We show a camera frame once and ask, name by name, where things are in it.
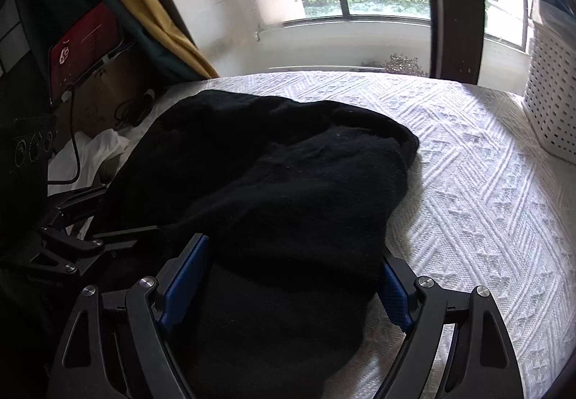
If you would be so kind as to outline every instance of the white tile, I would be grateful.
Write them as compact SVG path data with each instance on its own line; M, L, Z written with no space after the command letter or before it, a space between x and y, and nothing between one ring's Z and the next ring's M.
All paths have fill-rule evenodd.
M0 59L2 59L4 68L7 71L11 70L19 59L28 53L28 50L30 50L30 47L24 35L24 29L22 29L22 24L18 24L0 42Z
M2 9L0 9L0 38L18 24L18 10L16 9L15 0L6 0Z

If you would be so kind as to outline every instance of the cardboard box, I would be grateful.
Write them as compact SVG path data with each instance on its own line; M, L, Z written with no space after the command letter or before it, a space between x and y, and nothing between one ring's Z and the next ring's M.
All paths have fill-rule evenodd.
M74 131L95 137L113 128L116 123L114 111L119 104L162 85L162 76L148 56L138 45L132 46L76 88ZM70 140L69 100L60 105L56 116L55 149L59 151Z

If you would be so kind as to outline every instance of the textured white blanket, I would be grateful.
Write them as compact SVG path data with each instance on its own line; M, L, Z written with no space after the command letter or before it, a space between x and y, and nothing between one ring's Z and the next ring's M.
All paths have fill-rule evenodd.
M576 166L539 146L520 97L408 76L257 74L176 86L127 137L137 143L159 114L204 89L330 99L409 127L420 149L408 194L388 223L388 247L447 289L489 287L526 399L546 392L576 345ZM446 328L422 397L436 393L450 336ZM325 399L372 398L403 337L375 298L364 343L326 383Z

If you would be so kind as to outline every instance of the red screen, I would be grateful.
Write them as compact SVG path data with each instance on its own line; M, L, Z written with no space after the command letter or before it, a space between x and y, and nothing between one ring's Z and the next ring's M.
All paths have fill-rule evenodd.
M116 17L104 3L82 16L50 50L52 101L121 43Z

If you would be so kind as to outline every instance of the black cloth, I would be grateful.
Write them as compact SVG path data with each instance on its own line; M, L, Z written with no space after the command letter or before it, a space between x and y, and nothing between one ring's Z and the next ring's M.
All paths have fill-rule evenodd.
M159 253L116 261L105 289L154 274L194 232L214 245L203 296L171 338L199 399L318 398L355 354L386 221L418 138L321 101L204 91L160 116L90 232L160 225Z

